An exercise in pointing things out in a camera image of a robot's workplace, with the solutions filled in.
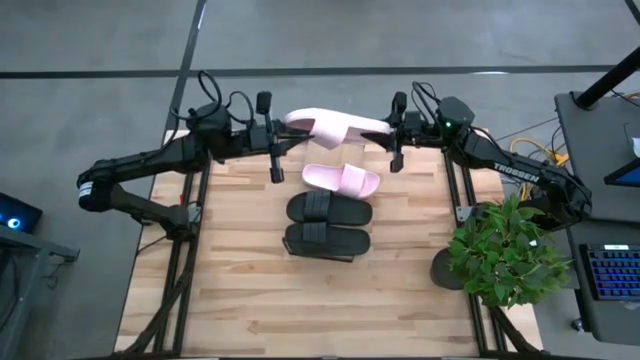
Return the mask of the grey metal cart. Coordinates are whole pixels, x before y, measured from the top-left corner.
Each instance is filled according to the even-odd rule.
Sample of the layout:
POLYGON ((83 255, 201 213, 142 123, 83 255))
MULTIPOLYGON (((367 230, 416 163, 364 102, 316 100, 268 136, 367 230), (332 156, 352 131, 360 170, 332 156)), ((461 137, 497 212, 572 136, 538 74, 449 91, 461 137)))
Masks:
POLYGON ((0 226, 0 360, 13 360, 49 260, 75 262, 80 249, 0 226))

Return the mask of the blue backlit keyboard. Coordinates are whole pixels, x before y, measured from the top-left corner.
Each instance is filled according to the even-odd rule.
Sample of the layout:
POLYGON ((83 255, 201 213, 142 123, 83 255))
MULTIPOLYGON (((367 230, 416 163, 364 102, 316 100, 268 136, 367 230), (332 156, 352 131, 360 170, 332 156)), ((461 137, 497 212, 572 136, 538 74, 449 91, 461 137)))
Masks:
POLYGON ((579 248, 595 300, 640 302, 640 245, 581 244, 579 248))

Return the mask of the black device with blue light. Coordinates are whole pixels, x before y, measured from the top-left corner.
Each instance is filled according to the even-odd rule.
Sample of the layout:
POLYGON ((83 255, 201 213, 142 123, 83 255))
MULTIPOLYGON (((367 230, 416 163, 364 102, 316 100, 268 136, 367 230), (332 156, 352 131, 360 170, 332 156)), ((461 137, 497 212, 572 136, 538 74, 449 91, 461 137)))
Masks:
POLYGON ((0 225, 32 234, 42 214, 41 209, 0 192, 0 225))

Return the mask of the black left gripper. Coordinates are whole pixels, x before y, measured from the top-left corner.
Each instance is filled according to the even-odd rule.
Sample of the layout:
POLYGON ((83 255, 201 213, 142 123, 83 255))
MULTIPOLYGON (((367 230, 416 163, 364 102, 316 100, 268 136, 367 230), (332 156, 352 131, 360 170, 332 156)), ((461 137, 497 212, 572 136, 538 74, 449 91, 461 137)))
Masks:
MULTIPOLYGON (((270 144, 267 147, 253 148, 250 144, 250 149, 254 152, 260 152, 261 154, 267 153, 270 157, 270 179, 274 184, 284 181, 284 173, 280 165, 279 151, 288 152, 292 148, 305 143, 314 138, 313 135, 285 135, 279 138, 279 148, 277 143, 277 132, 275 125, 273 124, 271 117, 271 101, 272 93, 269 91, 261 91, 256 97, 255 112, 262 115, 264 118, 264 124, 271 133, 270 144)), ((247 130, 254 125, 258 125, 255 120, 251 120, 247 126, 247 130)))

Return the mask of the black pole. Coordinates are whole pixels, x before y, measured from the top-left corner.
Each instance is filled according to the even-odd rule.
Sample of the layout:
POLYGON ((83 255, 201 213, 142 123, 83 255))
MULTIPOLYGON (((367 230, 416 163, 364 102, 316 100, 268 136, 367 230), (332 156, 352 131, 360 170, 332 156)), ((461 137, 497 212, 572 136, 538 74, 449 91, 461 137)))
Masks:
POLYGON ((626 80, 638 69, 640 69, 640 46, 584 92, 580 94, 572 92, 571 96, 574 104, 583 110, 590 110, 604 95, 612 92, 617 85, 626 80))

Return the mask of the grey desk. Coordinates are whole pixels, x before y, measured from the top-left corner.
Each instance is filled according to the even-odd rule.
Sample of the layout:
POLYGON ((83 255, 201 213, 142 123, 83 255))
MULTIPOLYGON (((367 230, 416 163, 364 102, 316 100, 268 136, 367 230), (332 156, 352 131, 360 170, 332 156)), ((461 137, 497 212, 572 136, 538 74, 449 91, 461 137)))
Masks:
POLYGON ((640 245, 640 224, 585 221, 567 230, 579 283, 577 301, 584 329, 600 342, 640 346, 640 302, 593 298, 579 246, 640 245))
POLYGON ((559 94, 555 105, 574 174, 592 192, 591 217, 640 223, 640 188, 606 185, 604 177, 640 158, 640 105, 603 97, 590 110, 559 94))

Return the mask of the black ribbed slide sandal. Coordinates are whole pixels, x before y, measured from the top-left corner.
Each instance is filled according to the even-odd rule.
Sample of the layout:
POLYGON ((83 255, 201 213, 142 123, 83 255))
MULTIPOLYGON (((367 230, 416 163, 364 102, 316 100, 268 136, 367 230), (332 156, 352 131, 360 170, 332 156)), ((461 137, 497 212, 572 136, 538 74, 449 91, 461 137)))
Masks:
POLYGON ((291 255, 348 257, 365 254, 369 234, 357 228, 331 226, 326 222, 293 223, 285 230, 283 244, 291 255))
POLYGON ((300 193, 286 206, 294 222, 326 222, 330 225, 365 226, 373 218, 373 207, 366 201, 337 195, 328 190, 300 193))

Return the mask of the black plant pot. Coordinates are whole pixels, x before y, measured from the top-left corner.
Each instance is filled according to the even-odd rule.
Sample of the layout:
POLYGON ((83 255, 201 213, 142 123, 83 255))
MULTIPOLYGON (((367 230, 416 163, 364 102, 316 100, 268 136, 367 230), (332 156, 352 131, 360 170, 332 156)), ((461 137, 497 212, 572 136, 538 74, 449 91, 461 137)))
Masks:
POLYGON ((438 287, 460 291, 464 288, 464 279, 451 267, 452 255, 448 248, 440 250, 433 258, 430 277, 438 287))

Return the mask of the green leafy artificial plant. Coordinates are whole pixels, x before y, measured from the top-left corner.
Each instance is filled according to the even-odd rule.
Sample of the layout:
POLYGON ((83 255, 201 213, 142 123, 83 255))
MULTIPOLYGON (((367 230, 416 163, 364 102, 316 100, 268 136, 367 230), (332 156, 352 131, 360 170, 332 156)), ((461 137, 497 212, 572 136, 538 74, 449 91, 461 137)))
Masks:
POLYGON ((537 304, 569 284, 572 261, 534 223, 541 210, 524 206, 517 196, 477 209, 448 246, 449 270, 465 292, 487 307, 511 308, 537 304))

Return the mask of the black tablet screen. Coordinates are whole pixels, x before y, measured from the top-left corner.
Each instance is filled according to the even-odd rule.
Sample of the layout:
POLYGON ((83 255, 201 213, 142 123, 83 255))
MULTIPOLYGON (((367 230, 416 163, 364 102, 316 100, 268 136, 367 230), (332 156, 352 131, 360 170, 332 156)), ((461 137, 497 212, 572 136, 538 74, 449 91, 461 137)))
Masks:
POLYGON ((640 188, 640 158, 613 171, 604 177, 606 185, 640 188))

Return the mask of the pink slide sandal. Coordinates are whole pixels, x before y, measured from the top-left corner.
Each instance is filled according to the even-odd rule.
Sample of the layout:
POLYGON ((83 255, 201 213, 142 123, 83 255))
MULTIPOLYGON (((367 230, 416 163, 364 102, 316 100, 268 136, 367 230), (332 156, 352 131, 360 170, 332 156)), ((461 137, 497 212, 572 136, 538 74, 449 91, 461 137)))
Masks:
POLYGON ((370 197, 381 183, 378 174, 350 164, 341 167, 308 164, 303 168, 302 179, 311 187, 354 199, 370 197))
POLYGON ((323 108, 303 108, 283 118, 288 128, 306 131, 316 144, 332 150, 342 144, 366 142, 363 133, 390 134, 391 126, 382 120, 323 108))

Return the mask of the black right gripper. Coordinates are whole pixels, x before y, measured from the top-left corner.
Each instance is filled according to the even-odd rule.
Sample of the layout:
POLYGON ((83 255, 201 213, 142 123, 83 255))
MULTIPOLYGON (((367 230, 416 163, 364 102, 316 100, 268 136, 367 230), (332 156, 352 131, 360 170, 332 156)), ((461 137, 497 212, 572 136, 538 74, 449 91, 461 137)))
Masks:
POLYGON ((418 147, 419 139, 422 137, 409 137, 404 131, 404 114, 407 109, 407 94, 404 92, 396 92, 391 105, 391 113, 389 116, 390 126, 393 129, 391 133, 380 132, 363 132, 361 137, 373 142, 385 150, 392 150, 393 158, 390 163, 390 171, 398 173, 404 168, 404 155, 402 147, 415 146, 418 147))

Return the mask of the black aluminium table frame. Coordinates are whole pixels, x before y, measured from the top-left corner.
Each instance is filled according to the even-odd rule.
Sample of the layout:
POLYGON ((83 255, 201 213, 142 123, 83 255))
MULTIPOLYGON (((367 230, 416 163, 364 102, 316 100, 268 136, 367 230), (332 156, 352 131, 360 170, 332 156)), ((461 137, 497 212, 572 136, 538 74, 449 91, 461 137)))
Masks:
POLYGON ((159 309, 131 345, 114 352, 115 360, 170 360, 181 357, 207 193, 205 183, 210 170, 211 164, 207 164, 199 173, 195 199, 191 198, 195 175, 185 177, 182 202, 189 210, 189 233, 185 239, 172 242, 159 309))
MULTIPOLYGON (((473 206, 476 204, 471 175, 468 169, 462 169, 464 190, 466 191, 467 199, 471 204, 470 207, 463 207, 460 200, 455 167, 452 160, 447 155, 444 156, 444 164, 455 224, 457 228, 460 228, 467 220, 467 218, 471 215, 473 206)), ((496 354, 499 357, 507 357, 508 350, 506 339, 509 339, 513 347, 516 349, 516 358, 523 356, 525 353, 540 353, 540 350, 536 349, 532 344, 530 344, 524 338, 524 336, 515 328, 513 323, 507 317, 506 313, 503 310, 498 310, 497 308, 489 310, 489 319, 491 327, 493 329, 494 341, 497 347, 496 350, 491 350, 488 347, 488 342, 485 334, 484 320, 482 317, 480 301, 477 296, 471 294, 467 295, 467 299, 469 303, 473 333, 480 355, 496 354)))

